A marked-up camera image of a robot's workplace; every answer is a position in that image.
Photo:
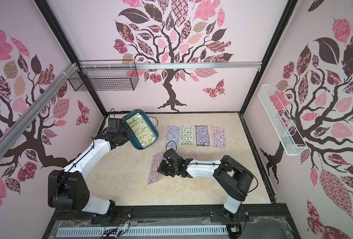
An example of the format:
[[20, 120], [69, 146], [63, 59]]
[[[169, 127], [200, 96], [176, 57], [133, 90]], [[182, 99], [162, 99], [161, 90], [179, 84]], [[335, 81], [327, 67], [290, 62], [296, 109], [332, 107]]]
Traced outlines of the teal storage box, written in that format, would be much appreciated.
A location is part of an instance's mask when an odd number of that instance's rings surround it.
[[133, 133], [130, 142], [135, 149], [145, 150], [158, 140], [159, 133], [156, 126], [143, 110], [133, 110], [126, 114], [122, 120], [124, 126], [127, 126]]

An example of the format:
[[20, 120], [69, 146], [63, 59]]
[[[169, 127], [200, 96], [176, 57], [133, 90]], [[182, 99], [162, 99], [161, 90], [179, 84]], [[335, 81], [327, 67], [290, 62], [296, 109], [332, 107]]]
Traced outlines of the purple white sticker sheet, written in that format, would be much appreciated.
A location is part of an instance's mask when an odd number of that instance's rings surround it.
[[179, 126], [168, 126], [165, 147], [166, 148], [177, 148], [179, 144], [179, 133], [180, 127]]

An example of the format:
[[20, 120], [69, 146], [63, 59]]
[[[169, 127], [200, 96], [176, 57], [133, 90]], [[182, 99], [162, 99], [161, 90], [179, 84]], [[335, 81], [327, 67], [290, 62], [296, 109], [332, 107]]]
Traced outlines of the green dinosaur sticker sheet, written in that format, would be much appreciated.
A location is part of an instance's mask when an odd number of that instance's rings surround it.
[[184, 124], [180, 128], [180, 145], [194, 145], [192, 125]]

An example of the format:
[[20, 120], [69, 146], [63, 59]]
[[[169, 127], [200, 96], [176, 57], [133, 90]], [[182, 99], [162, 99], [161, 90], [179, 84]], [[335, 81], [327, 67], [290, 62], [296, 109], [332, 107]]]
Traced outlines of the dark purple sticker sheet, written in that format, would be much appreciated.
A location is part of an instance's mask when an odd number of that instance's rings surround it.
[[206, 125], [196, 125], [196, 146], [210, 146], [208, 127]]

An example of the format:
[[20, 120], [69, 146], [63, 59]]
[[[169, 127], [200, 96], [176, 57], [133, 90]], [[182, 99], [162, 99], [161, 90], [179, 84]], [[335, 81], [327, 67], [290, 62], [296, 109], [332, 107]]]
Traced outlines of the lilac 3D animal sticker sheet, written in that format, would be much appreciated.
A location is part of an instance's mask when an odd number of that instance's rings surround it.
[[226, 149], [225, 129], [222, 127], [212, 127], [212, 147]]

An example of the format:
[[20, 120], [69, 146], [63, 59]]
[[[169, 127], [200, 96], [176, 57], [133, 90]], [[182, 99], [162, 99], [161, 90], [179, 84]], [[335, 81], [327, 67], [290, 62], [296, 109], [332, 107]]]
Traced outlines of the green animal sticker sheet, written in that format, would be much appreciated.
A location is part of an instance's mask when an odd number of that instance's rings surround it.
[[133, 132], [140, 149], [146, 149], [156, 142], [157, 136], [142, 113], [135, 113], [126, 120], [126, 123]]

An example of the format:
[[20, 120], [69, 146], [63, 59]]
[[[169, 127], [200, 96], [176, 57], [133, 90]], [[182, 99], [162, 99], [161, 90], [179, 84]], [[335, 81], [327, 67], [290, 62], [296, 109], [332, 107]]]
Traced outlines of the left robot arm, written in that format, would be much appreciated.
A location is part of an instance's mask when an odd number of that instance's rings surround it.
[[97, 163], [111, 150], [133, 137], [122, 119], [109, 118], [108, 126], [92, 138], [91, 145], [62, 170], [48, 177], [48, 205], [58, 210], [74, 210], [105, 215], [111, 202], [92, 196], [86, 179]]

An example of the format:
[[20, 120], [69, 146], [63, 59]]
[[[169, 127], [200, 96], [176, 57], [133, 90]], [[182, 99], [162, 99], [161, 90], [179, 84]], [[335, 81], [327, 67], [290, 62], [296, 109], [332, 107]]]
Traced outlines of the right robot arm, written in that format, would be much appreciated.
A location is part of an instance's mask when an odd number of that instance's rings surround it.
[[231, 214], [238, 212], [248, 193], [254, 190], [251, 188], [252, 182], [256, 180], [254, 174], [229, 155], [216, 161], [199, 161], [184, 159], [170, 148], [163, 158], [157, 168], [157, 172], [163, 176], [216, 180], [227, 194], [223, 207]]

